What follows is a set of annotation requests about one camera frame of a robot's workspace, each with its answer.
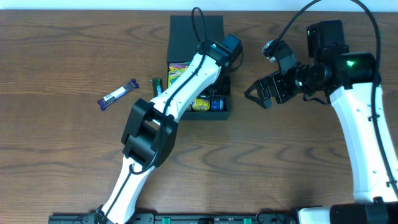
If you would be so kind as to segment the blue cookie pack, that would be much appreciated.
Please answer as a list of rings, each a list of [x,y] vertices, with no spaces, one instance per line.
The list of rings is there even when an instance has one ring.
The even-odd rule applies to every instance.
[[[211,100],[210,104],[210,110],[211,111],[223,111],[224,110],[224,98],[216,98],[214,100]]]

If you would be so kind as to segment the yellow mentos bottle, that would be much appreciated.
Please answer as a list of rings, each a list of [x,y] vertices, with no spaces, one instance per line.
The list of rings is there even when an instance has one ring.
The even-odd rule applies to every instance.
[[[193,111],[208,111],[210,109],[210,101],[196,98],[192,103]]]

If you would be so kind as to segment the yellow green snack box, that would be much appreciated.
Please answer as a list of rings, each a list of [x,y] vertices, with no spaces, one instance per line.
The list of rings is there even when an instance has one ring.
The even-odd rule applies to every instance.
[[[167,87],[170,87],[176,81],[176,79],[185,72],[189,65],[190,62],[170,63],[167,78]]]

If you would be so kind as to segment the small green red candy bar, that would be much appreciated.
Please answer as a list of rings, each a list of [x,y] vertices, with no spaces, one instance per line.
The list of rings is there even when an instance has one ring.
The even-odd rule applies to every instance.
[[[162,78],[154,78],[151,80],[154,97],[159,96],[163,92]]]

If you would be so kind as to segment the purple chocolate bar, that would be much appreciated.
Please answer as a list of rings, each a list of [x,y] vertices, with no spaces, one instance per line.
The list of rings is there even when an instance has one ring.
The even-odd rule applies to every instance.
[[[113,104],[119,98],[138,88],[138,82],[136,82],[135,79],[131,79],[117,90],[114,90],[113,92],[102,97],[102,99],[98,100],[97,103],[99,104],[101,111],[104,111],[109,105]]]

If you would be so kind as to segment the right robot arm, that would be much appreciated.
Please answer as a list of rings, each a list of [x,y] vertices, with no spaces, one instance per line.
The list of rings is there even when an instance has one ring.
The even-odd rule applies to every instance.
[[[324,92],[338,115],[353,173],[353,203],[304,207],[294,211],[297,223],[396,223],[397,157],[386,124],[382,90],[373,87],[375,59],[351,53],[342,22],[321,21],[307,27],[308,55],[303,65],[282,40],[272,40],[264,55],[278,71],[255,81],[245,97],[262,108],[296,95],[305,101]]]

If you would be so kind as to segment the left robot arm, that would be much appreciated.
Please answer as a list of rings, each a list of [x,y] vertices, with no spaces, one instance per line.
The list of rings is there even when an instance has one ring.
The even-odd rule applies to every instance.
[[[123,165],[108,201],[95,212],[95,223],[127,223],[149,176],[171,153],[178,122],[195,100],[243,51],[241,40],[228,35],[221,43],[204,40],[189,66],[164,92],[146,102],[138,99],[123,131]]]

